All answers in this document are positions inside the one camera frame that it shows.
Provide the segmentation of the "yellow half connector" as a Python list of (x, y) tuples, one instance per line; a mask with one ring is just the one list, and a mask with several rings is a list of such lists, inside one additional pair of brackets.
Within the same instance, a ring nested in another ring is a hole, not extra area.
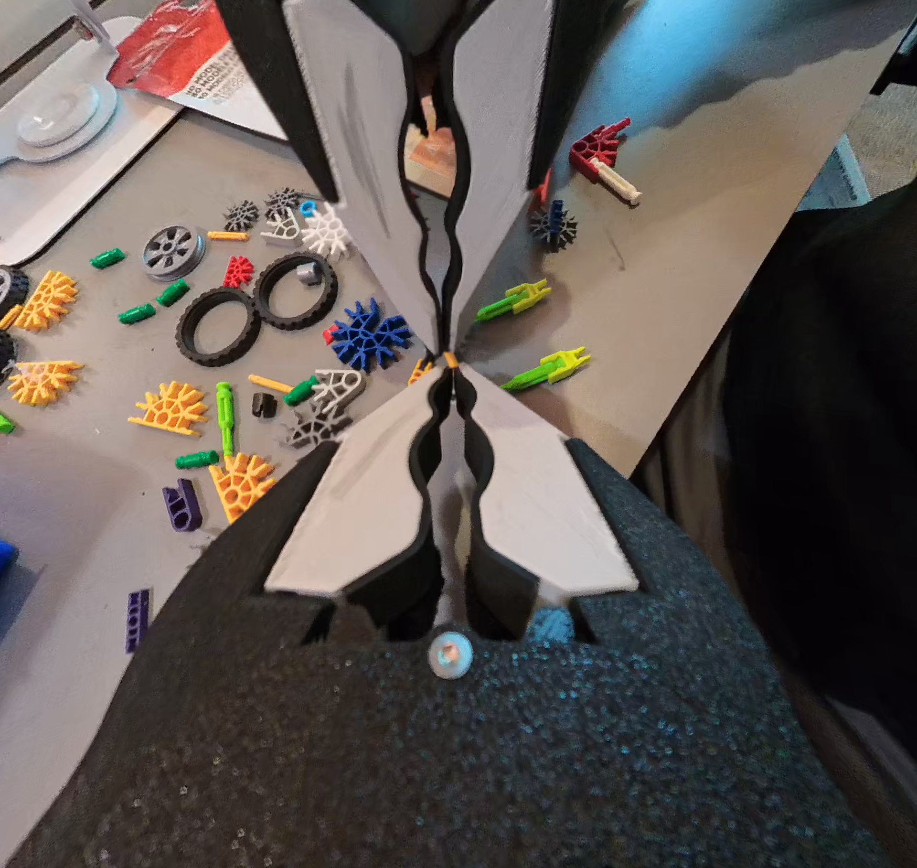
[(193, 385), (178, 381), (160, 384), (157, 393), (147, 392), (143, 402), (136, 403), (138, 416), (128, 422), (185, 437), (202, 437), (193, 426), (207, 421), (203, 393)]
[(257, 454), (226, 455), (207, 467), (228, 524), (237, 521), (275, 484), (274, 464)]
[(75, 302), (78, 289), (73, 278), (49, 270), (25, 305), (19, 309), (13, 327), (26, 332), (43, 332), (60, 322)]
[(70, 391), (83, 368), (73, 361), (18, 362), (7, 390), (21, 405), (47, 406), (59, 398), (60, 392)]

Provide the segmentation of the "purple clip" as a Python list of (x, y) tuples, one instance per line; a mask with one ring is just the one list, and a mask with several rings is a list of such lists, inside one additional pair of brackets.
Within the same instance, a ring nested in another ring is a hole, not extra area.
[(180, 477), (176, 487), (161, 490), (170, 525), (177, 532), (194, 532), (203, 523), (203, 515), (192, 482)]

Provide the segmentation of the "blue connector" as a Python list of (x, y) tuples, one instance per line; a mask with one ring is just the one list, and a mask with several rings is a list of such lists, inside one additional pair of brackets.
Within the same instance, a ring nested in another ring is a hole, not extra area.
[(404, 317), (384, 319), (374, 298), (367, 307), (358, 301), (345, 313), (348, 321), (335, 321), (330, 347), (339, 361), (354, 370), (368, 373), (374, 365), (385, 368), (387, 362), (397, 359), (393, 347), (405, 347), (413, 337)]

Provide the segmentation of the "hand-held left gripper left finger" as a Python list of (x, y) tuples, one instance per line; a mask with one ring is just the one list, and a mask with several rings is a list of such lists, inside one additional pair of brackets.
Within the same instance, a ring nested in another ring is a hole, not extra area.
[(451, 394), (436, 366), (344, 432), (265, 591), (333, 597), (423, 540)]

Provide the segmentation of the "white snowflake connector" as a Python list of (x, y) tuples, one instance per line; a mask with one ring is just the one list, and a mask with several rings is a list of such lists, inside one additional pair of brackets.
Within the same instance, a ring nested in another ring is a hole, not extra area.
[(306, 252), (327, 260), (347, 255), (351, 243), (350, 232), (338, 217), (334, 206), (327, 202), (315, 207), (312, 214), (304, 218), (301, 238)]

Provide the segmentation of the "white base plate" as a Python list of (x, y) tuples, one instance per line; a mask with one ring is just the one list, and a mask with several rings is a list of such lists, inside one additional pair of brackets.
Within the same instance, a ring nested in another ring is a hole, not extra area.
[(136, 17), (101, 21), (69, 0), (87, 32), (1, 110), (1, 258), (34, 258), (165, 130), (180, 107), (108, 79)]

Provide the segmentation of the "light grey fan connector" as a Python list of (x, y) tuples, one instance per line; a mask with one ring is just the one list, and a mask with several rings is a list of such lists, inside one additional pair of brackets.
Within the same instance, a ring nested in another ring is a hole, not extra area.
[(259, 232), (260, 238), (270, 244), (295, 248), (302, 238), (302, 229), (292, 209), (285, 209), (267, 223), (267, 230)]
[(308, 402), (318, 415), (327, 415), (348, 406), (366, 387), (366, 376), (359, 370), (317, 369), (316, 384)]

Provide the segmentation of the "printed paper sheet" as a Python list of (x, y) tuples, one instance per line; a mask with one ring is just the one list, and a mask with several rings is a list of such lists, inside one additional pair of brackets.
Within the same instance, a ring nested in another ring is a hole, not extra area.
[(870, 202), (865, 176), (847, 134), (833, 147), (807, 196), (813, 209), (854, 208)]

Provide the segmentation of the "purple flat piece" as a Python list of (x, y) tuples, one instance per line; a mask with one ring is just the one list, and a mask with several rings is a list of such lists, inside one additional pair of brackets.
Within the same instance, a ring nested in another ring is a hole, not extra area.
[(149, 626), (151, 589), (142, 588), (128, 594), (125, 652), (134, 654)]

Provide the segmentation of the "grey wheel hub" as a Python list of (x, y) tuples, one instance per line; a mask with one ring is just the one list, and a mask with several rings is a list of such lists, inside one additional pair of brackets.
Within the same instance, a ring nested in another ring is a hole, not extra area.
[(205, 232), (187, 225), (170, 225), (145, 245), (141, 261), (145, 274), (160, 284), (184, 278), (200, 265), (207, 250)]

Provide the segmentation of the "grey wheel with tyre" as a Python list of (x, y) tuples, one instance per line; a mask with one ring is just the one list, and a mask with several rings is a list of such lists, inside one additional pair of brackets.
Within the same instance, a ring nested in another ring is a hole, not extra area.
[(1, 320), (13, 308), (23, 305), (29, 298), (29, 277), (14, 266), (1, 265)]

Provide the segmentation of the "dark grey connector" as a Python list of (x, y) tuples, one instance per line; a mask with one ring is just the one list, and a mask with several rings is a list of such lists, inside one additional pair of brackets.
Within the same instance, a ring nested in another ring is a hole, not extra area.
[(281, 443), (294, 450), (310, 450), (333, 440), (351, 423), (351, 417), (340, 407), (327, 410), (310, 404), (294, 407), (283, 421), (285, 434)]

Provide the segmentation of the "red connector with white rod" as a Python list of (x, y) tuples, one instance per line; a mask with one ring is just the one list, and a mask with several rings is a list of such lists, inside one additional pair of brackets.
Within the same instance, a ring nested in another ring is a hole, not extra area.
[(630, 126), (630, 118), (609, 125), (600, 125), (572, 143), (568, 162), (592, 184), (602, 184), (630, 207), (639, 204), (642, 193), (615, 170), (622, 133)]

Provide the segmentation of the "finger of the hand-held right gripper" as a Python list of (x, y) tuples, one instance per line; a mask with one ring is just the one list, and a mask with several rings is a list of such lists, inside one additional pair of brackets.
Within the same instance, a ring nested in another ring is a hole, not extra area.
[(351, 0), (285, 0), (283, 17), (337, 189), (336, 209), (410, 329), (440, 351), (422, 263), (427, 228), (405, 188), (405, 57)]
[(448, 72), (457, 174), (448, 204), (448, 346), (530, 190), (555, 0), (491, 0), (459, 33)]

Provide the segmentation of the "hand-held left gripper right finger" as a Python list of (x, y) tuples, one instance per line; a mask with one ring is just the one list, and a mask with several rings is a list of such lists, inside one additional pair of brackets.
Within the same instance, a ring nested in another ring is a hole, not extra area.
[(564, 599), (636, 591), (565, 433), (469, 365), (455, 386), (484, 548)]

